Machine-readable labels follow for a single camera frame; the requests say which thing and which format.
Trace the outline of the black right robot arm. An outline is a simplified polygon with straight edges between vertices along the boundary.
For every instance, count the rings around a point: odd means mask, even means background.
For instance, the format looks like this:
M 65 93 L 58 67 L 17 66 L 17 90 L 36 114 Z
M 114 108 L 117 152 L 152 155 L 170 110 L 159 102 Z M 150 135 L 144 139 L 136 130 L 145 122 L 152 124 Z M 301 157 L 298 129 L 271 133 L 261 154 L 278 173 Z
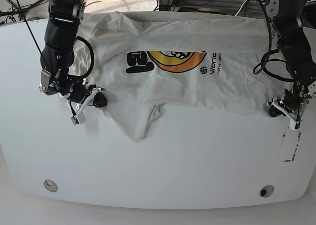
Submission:
M 94 67 L 94 52 L 90 43 L 77 35 L 83 19 L 85 0 L 47 0 L 49 2 L 49 20 L 45 31 L 45 47 L 40 63 L 41 91 L 48 95 L 59 94 L 70 103 L 83 104 L 89 97 L 88 105 L 102 108 L 107 105 L 104 94 L 96 90 L 96 85 L 86 86 L 83 82 Z M 74 45 L 83 42 L 90 53 L 89 69 L 82 75 L 69 74 L 74 63 Z

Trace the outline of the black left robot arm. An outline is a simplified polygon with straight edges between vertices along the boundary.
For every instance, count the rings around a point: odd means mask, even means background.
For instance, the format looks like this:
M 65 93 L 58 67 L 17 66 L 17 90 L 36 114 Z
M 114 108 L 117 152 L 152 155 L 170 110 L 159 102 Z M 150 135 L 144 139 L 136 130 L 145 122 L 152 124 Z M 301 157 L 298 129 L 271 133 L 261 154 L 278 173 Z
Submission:
M 270 115 L 288 115 L 300 122 L 309 99 L 316 96 L 316 64 L 303 31 L 305 21 L 316 26 L 316 0 L 266 0 L 262 7 L 268 22 L 269 42 L 276 45 L 275 50 L 270 49 L 262 57 L 262 69 L 273 78 L 293 84 L 284 91 L 283 98 L 272 101 Z M 277 52 L 282 55 L 290 78 L 266 69 L 270 55 Z

